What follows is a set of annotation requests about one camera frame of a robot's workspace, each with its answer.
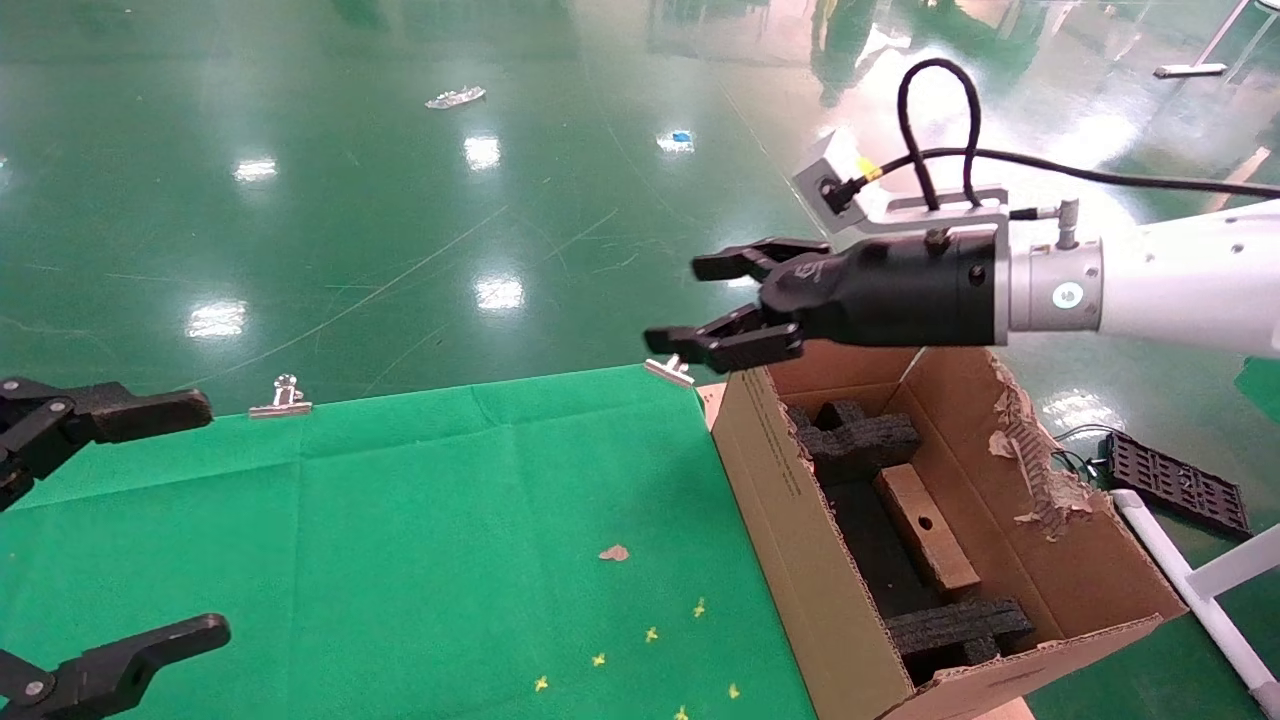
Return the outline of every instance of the open cardboard box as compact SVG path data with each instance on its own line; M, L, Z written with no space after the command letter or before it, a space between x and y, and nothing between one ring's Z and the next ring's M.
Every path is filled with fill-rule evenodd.
M1027 393L982 348L806 343L735 373L712 434L820 720L968 720L1084 667L1187 611L1111 507L1050 466ZM783 404L906 413L913 459L982 582L1036 632L1016 655L914 687L845 548Z

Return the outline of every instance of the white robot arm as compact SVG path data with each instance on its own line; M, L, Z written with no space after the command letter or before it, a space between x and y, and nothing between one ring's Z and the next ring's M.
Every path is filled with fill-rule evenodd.
M878 177L846 131L823 138L795 187L833 236L860 240L835 252L768 238L695 258L698 279L759 281L759 304L653 328L649 348L727 372L796 357L813 338L987 346L1010 332L1094 331L1280 357L1280 200L1078 238L1074 200L1011 211L988 186L936 193L929 209ZM1057 242L1010 241L1011 223L1044 218L1057 219Z

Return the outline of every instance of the black plastic tray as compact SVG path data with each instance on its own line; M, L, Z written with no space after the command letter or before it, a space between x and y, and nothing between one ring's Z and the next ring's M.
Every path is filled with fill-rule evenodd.
M1111 460L1112 486L1224 536L1253 537L1239 486L1120 433L1102 441L1102 452Z

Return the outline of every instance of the glossy floor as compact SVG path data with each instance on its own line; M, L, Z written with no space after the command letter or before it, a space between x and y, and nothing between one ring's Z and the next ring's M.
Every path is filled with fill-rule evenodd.
M1190 61L1233 5L6 0L0 374L196 384L230 414L282 372L332 402L636 363L644 327L751 299L692 282L691 255L818 236L786 178L822 132L901 154L897 82L931 55L975 76L986 146L1280 182L1280 47L1251 42L1265 12L1226 36L1225 77L1151 77ZM485 100L424 108L463 85ZM960 143L959 87L914 87L922 143ZM1018 205L1079 195L1085 232L1229 202L978 176ZM1048 336L1005 355L1051 429L1121 425L1242 483L1257 525L1280 520L1280 427L1233 387L1239 357ZM1226 547L1170 527L1193 562ZM1275 588L1226 603L1280 667ZM1128 678L1153 665L1167 676ZM1101 697L1153 717L1252 711L1190 621L1033 705L1096 715Z

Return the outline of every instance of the green cloth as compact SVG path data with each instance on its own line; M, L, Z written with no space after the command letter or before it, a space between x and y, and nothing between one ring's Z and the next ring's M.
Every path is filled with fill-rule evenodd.
M813 717L696 397L635 366L91 447L0 515L36 664L210 611L131 717Z
M1280 423L1280 361L1249 357L1244 361L1244 370L1235 377L1235 387L1267 418Z

